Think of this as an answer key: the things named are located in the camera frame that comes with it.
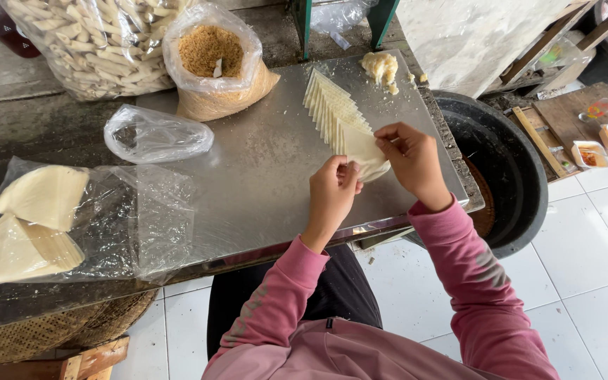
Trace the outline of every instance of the bottle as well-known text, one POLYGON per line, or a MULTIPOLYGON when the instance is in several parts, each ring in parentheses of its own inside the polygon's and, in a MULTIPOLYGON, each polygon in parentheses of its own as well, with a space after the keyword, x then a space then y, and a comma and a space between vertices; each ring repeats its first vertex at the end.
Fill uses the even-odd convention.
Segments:
POLYGON ((0 5, 0 41, 11 49, 13 53, 23 58, 34 58, 40 53, 32 42, 15 25, 15 22, 6 14, 0 5))

